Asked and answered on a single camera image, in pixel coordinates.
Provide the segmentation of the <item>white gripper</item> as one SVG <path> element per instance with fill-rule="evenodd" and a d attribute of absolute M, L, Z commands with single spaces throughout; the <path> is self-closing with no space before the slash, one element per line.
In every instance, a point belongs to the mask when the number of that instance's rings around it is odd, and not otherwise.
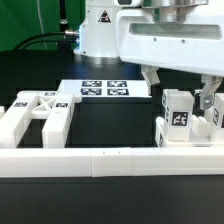
<path fill-rule="evenodd" d="M 213 105 L 224 76 L 224 6 L 196 6 L 183 23 L 155 23 L 150 9 L 125 9 L 116 18 L 116 40 L 123 61 L 142 64 L 149 95 L 160 84 L 158 67 L 174 69 L 206 74 L 200 108 Z"/>

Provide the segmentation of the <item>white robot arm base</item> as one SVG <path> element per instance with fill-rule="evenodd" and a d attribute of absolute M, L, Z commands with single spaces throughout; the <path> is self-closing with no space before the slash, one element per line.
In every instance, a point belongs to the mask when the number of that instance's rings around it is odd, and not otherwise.
<path fill-rule="evenodd" d="M 85 0 L 85 19 L 79 26 L 79 45 L 74 49 L 80 62 L 105 65 L 120 62 L 116 46 L 114 0 Z"/>

